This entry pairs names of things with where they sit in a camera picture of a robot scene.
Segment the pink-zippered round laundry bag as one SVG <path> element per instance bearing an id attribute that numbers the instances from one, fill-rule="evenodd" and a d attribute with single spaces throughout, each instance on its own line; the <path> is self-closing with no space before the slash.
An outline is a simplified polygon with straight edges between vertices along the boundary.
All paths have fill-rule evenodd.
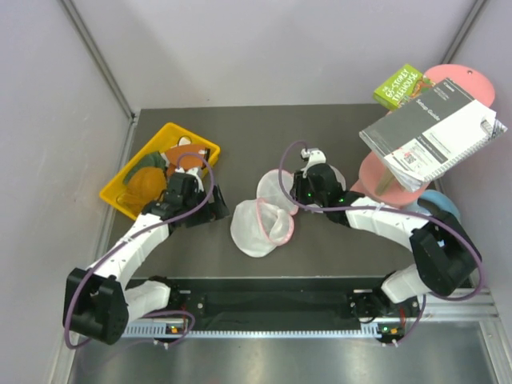
<path id="1" fill-rule="evenodd" d="M 230 235 L 241 252 L 262 258 L 292 238 L 298 207 L 281 190 L 292 185 L 290 172 L 270 170 L 259 180 L 255 198 L 236 205 Z"/>

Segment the mustard yellow lace bra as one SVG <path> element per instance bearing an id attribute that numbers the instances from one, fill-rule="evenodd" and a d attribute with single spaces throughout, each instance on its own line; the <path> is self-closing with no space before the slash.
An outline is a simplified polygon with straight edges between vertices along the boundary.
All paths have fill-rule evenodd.
<path id="1" fill-rule="evenodd" d="M 160 197 L 166 188 L 166 176 L 161 168 L 145 166 L 129 176 L 124 186 L 117 203 L 139 214 L 146 204 Z"/>

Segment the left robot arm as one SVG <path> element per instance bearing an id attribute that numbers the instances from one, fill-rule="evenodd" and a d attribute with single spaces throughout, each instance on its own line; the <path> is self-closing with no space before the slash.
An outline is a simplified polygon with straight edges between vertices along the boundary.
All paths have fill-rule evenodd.
<path id="1" fill-rule="evenodd" d="M 77 333 L 112 345 L 126 326 L 152 312 L 175 316 L 181 298 L 159 278 L 130 288 L 134 273 L 176 229 L 207 224 L 229 215 L 219 185 L 205 188 L 190 171 L 174 173 L 167 187 L 148 202 L 132 227 L 99 260 L 73 269 L 66 280 L 62 324 L 65 336 Z"/>

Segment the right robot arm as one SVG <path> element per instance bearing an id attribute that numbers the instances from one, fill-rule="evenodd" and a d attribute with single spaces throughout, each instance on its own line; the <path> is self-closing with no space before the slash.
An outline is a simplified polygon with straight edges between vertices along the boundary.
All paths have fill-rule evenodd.
<path id="1" fill-rule="evenodd" d="M 482 265 L 481 255 L 452 213 L 440 210 L 429 216 L 396 210 L 344 190 L 325 163 L 295 171 L 290 196 L 300 207 L 324 213 L 334 223 L 371 232 L 412 253 L 412 265 L 391 273 L 374 289 L 374 308 L 382 316 L 394 315 L 405 300 L 419 295 L 452 295 Z"/>

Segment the white mesh laundry bag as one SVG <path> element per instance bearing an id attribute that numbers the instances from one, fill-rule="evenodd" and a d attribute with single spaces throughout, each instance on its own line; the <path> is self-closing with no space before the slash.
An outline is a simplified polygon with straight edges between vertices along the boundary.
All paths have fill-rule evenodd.
<path id="1" fill-rule="evenodd" d="M 332 169 L 332 171 L 334 173 L 334 178 L 335 178 L 335 181 L 336 181 L 336 185 L 338 186 L 338 189 L 340 191 L 345 192 L 346 191 L 346 179 L 345 179 L 345 177 L 339 171 L 338 168 L 336 168 L 336 167 L 334 167 L 332 165 L 330 165 L 330 168 Z"/>

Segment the orange bra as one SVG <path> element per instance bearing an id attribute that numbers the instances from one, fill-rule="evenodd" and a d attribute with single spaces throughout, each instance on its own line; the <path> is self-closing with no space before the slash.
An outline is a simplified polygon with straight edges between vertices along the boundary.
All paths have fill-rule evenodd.
<path id="1" fill-rule="evenodd" d="M 169 163 L 166 176 L 169 177 L 177 168 L 189 170 L 195 167 L 204 169 L 202 160 L 208 161 L 210 149 L 200 144 L 185 144 L 174 146 L 163 153 Z"/>

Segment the green bra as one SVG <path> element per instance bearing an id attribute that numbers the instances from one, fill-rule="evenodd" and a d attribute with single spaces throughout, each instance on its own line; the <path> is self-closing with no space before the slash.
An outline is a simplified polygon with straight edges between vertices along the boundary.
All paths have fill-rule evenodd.
<path id="1" fill-rule="evenodd" d="M 128 171 L 123 179 L 123 184 L 127 185 L 132 177 L 141 169 L 145 167 L 156 167 L 161 170 L 167 169 L 166 160 L 160 152 L 152 152 L 141 157 L 141 159 Z"/>

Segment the pink tiered stand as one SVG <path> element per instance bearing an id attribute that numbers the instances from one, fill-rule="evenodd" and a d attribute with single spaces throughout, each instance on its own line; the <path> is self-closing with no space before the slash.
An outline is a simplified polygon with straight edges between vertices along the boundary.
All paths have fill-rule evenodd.
<path id="1" fill-rule="evenodd" d="M 483 73 L 468 66 L 441 64 L 429 68 L 425 72 L 425 76 L 432 82 L 451 78 L 487 107 L 491 107 L 495 100 L 495 88 L 491 80 Z M 381 164 L 377 155 L 370 152 L 362 161 L 358 180 L 350 189 L 389 206 L 404 208 L 416 202 L 429 187 L 426 185 L 415 192 L 409 192 Z"/>

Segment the yellow plastic tray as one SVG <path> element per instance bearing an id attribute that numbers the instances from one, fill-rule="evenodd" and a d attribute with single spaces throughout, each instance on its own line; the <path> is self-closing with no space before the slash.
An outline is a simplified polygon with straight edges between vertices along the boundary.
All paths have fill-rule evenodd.
<path id="1" fill-rule="evenodd" d="M 155 151 L 163 152 L 177 144 L 181 137 L 188 137 L 192 144 L 201 144 L 210 149 L 209 164 L 214 167 L 218 161 L 221 153 L 219 145 L 212 141 L 193 133 L 192 131 L 183 128 L 175 123 L 166 123 L 151 139 L 124 165 L 123 168 L 103 187 L 100 191 L 100 198 L 110 204 L 113 208 L 123 213 L 128 218 L 135 220 L 138 212 L 135 208 L 122 202 L 121 196 L 126 192 L 126 185 L 124 184 L 125 176 L 129 171 L 136 166 L 136 164 L 143 158 L 144 155 L 153 153 Z"/>

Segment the green treehouse book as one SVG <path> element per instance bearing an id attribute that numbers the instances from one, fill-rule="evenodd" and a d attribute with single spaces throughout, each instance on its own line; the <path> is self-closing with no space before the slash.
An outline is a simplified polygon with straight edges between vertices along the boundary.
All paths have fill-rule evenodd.
<path id="1" fill-rule="evenodd" d="M 373 98 L 389 111 L 393 111 L 433 86 L 434 82 L 421 71 L 405 64 L 373 92 Z"/>

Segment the blue headphones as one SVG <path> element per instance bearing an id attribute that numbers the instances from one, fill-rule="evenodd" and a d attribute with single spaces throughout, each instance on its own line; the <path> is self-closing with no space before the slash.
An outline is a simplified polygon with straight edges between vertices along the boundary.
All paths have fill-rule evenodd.
<path id="1" fill-rule="evenodd" d="M 459 209 L 451 199 L 437 190 L 425 190 L 414 204 L 417 212 L 422 214 L 432 214 L 431 208 L 436 207 L 437 210 L 444 210 L 451 213 L 457 220 L 461 221 L 462 217 Z"/>

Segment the grey setup guide booklet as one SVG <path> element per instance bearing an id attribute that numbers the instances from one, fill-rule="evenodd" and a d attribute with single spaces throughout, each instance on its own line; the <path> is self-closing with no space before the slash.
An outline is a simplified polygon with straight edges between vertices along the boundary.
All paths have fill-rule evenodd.
<path id="1" fill-rule="evenodd" d="M 359 133 L 415 192 L 507 132 L 496 112 L 445 78 Z"/>

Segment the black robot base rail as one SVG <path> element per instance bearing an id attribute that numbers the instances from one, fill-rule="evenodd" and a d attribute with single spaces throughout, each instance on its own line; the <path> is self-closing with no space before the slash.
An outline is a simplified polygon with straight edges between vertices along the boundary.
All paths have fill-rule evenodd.
<path id="1" fill-rule="evenodd" d="M 385 318 L 401 326 L 417 299 L 384 306 L 379 278 L 167 278 L 169 307 L 187 310 L 202 331 L 356 330 Z"/>

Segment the grey aluminium corner post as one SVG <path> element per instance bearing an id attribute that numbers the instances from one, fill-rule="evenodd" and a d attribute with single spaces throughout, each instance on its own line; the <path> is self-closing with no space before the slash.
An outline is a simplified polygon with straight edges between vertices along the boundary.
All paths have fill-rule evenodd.
<path id="1" fill-rule="evenodd" d="M 114 96 L 114 99 L 121 108 L 122 112 L 132 122 L 136 118 L 136 113 L 133 111 L 133 108 L 130 106 L 126 96 L 122 92 L 110 66 L 108 65 L 104 55 L 99 49 L 98 44 L 96 43 L 74 1 L 58 0 L 58 4 L 70 20 L 72 27 L 77 32 L 80 40 L 86 48 L 88 55 L 94 62 L 98 72 Z"/>

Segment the right aluminium corner post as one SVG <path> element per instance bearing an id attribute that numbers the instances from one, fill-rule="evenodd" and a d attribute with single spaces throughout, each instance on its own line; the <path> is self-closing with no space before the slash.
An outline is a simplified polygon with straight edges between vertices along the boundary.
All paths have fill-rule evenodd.
<path id="1" fill-rule="evenodd" d="M 445 50 L 444 55 L 440 61 L 441 65 L 451 64 L 452 61 L 456 58 L 458 52 L 460 51 L 463 43 L 467 40 L 472 28 L 477 23 L 479 17 L 482 12 L 486 8 L 489 0 L 474 0 L 472 5 L 467 13 L 467 15 L 462 20 L 462 23 L 451 39 L 448 47 Z"/>

